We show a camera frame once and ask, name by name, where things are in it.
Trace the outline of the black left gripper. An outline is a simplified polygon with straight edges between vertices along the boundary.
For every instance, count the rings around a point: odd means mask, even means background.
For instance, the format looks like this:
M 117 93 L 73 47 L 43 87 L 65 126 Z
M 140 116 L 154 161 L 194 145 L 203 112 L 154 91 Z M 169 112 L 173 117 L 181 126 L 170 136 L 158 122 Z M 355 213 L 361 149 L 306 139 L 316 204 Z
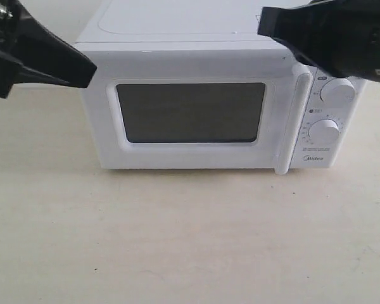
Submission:
M 96 70 L 86 55 L 41 25 L 20 1 L 0 1 L 0 98 L 19 83 L 86 88 Z

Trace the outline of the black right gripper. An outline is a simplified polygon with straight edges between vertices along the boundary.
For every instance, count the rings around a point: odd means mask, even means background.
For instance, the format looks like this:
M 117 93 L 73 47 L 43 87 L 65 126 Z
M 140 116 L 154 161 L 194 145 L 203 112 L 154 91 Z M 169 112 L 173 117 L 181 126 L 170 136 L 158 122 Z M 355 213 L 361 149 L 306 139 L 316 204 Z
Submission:
M 257 34 L 333 77 L 380 83 L 380 1 L 310 1 L 262 8 Z

